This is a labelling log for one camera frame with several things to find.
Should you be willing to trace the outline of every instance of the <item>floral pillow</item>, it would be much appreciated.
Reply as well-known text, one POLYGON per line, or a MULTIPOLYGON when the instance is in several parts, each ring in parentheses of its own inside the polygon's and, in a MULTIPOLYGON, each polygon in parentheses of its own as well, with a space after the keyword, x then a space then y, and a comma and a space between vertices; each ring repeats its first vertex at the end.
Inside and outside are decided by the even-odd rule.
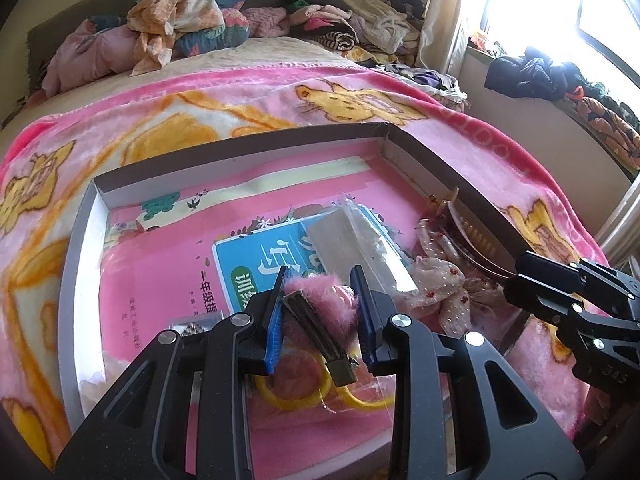
POLYGON ((225 19, 224 25, 188 32, 178 38, 174 44, 174 52, 189 57, 242 45, 249 37, 247 18, 237 9, 222 9, 222 16, 225 19))

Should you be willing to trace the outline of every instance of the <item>black jacket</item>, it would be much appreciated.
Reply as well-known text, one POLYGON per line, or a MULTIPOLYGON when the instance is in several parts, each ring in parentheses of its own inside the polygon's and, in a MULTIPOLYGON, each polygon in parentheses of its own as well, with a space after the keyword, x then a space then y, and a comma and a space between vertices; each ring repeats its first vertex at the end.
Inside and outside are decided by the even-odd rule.
POLYGON ((573 63, 554 62, 533 47, 524 57, 503 56, 494 59, 484 80, 484 87, 508 97, 533 97, 556 101, 573 92, 582 79, 573 63))

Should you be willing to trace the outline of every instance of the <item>clear plastic wrap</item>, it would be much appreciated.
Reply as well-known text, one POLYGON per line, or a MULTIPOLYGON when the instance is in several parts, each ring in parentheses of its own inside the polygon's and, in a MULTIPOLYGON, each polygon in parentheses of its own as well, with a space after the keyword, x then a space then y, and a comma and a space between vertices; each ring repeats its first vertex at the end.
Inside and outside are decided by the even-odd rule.
POLYGON ((254 377, 249 407, 252 428, 284 428, 330 420, 336 413, 387 412, 392 418, 396 378, 376 378, 362 362, 357 342, 349 352, 358 362, 356 383, 336 387, 318 352, 286 342, 269 377, 254 377))
POLYGON ((184 316, 172 319, 169 328, 175 330, 180 335, 193 335, 201 332, 208 332, 215 327, 225 317, 222 310, 197 314, 196 316, 184 316))
POLYGON ((351 198, 307 228, 322 266, 349 283, 354 266, 362 266, 369 286, 392 298, 417 290, 401 251, 351 198))
POLYGON ((108 352, 101 352, 101 354, 104 361, 104 371, 96 372, 87 381, 80 381, 80 403, 84 416, 89 415, 102 396, 130 365, 128 361, 116 359, 108 352))

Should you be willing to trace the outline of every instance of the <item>beige cloth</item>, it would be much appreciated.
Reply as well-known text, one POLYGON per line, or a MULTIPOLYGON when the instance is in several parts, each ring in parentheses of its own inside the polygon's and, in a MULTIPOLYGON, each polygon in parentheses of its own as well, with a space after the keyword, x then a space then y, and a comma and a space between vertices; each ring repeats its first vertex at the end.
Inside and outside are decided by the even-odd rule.
POLYGON ((410 30, 402 40, 402 46, 413 50, 418 48, 418 40, 420 40, 420 31, 413 25, 409 24, 410 30))
POLYGON ((381 0, 343 0, 364 20, 360 27, 364 37, 387 54, 394 54, 412 31, 406 15, 381 0))
POLYGON ((183 33, 224 27, 225 21, 215 0, 142 0, 127 13, 127 25, 140 32, 131 73, 138 75, 167 65, 183 33))

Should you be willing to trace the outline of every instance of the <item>bed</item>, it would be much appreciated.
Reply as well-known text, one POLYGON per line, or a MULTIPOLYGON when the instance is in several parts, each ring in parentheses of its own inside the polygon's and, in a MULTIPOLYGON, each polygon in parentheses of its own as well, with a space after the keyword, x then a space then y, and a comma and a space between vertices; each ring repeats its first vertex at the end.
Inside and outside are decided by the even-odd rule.
MULTIPOLYGON (((361 122, 391 123, 420 139, 537 252, 606 262, 562 190, 514 141, 317 45, 249 39, 134 78, 109 76, 23 110, 0 137, 12 142, 0 169, 0 398, 47 466, 70 436, 58 375, 58 294, 91 177, 206 142, 361 122)), ((588 388, 572 377, 573 357, 554 331, 531 320, 509 360, 573 436, 588 388)))

